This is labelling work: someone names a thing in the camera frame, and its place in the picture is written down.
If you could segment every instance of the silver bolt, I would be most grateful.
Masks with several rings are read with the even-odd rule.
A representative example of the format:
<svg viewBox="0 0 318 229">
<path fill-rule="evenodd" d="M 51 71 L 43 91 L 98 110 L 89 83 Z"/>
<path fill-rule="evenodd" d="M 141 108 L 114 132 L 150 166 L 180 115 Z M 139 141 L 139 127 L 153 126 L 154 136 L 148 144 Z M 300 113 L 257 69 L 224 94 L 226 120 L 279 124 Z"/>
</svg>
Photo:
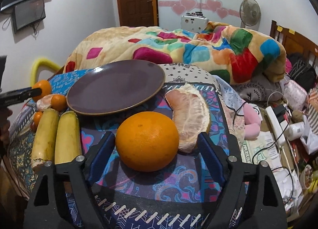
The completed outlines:
<svg viewBox="0 0 318 229">
<path fill-rule="evenodd" d="M 238 160 L 234 155 L 230 155 L 228 159 L 230 162 L 236 162 Z"/>
<path fill-rule="evenodd" d="M 267 167 L 268 166 L 268 162 L 260 161 L 260 165 L 263 166 L 263 167 Z"/>
<path fill-rule="evenodd" d="M 52 165 L 52 161 L 46 161 L 44 163 L 44 166 L 46 166 L 46 167 L 50 167 L 51 165 Z"/>
<path fill-rule="evenodd" d="M 79 155 L 79 156 L 77 156 L 77 157 L 75 158 L 75 160 L 76 160 L 77 162 L 84 161 L 84 159 L 85 159 L 85 156 L 83 156 L 83 155 Z"/>
</svg>

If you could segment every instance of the fan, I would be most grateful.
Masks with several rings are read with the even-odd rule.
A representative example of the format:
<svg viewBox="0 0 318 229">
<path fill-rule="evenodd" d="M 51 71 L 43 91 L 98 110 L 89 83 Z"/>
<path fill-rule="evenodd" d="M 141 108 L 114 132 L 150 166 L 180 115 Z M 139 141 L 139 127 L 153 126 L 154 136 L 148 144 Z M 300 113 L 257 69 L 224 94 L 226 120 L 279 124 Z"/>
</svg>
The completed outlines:
<svg viewBox="0 0 318 229">
<path fill-rule="evenodd" d="M 254 26 L 260 20 L 260 6 L 255 0 L 244 0 L 241 3 L 239 14 L 246 26 Z"/>
</svg>

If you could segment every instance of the pomelo segment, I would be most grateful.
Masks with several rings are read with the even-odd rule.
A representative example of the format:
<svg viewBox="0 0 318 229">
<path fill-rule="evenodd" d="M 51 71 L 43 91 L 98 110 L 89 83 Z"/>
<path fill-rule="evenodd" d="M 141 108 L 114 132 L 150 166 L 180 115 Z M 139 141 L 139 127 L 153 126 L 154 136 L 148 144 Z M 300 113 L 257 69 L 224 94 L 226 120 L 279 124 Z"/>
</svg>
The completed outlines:
<svg viewBox="0 0 318 229">
<path fill-rule="evenodd" d="M 186 83 L 166 93 L 166 101 L 173 110 L 173 122 L 179 133 L 179 150 L 191 153 L 198 135 L 210 128 L 210 111 L 200 92 Z"/>
</svg>

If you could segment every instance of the plate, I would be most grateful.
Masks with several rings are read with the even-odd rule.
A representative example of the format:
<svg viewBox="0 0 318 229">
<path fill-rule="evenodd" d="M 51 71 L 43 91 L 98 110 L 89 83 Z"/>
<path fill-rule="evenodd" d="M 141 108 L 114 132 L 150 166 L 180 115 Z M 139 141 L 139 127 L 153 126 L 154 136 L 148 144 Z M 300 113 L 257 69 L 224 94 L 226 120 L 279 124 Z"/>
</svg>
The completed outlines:
<svg viewBox="0 0 318 229">
<path fill-rule="evenodd" d="M 136 107 L 163 86 L 164 71 L 145 60 L 123 60 L 100 66 L 70 88 L 66 100 L 73 111 L 106 115 Z"/>
</svg>

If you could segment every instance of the hand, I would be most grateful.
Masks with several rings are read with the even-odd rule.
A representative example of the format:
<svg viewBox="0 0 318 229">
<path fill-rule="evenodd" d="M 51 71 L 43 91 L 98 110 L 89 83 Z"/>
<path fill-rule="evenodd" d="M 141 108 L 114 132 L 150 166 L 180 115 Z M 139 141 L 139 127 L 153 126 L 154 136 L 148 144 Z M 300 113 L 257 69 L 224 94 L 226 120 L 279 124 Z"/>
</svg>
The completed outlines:
<svg viewBox="0 0 318 229">
<path fill-rule="evenodd" d="M 0 131 L 1 137 L 0 140 L 2 142 L 7 141 L 9 139 L 9 128 L 10 121 L 7 120 L 8 117 L 12 115 L 12 110 L 8 108 L 0 109 Z"/>
</svg>

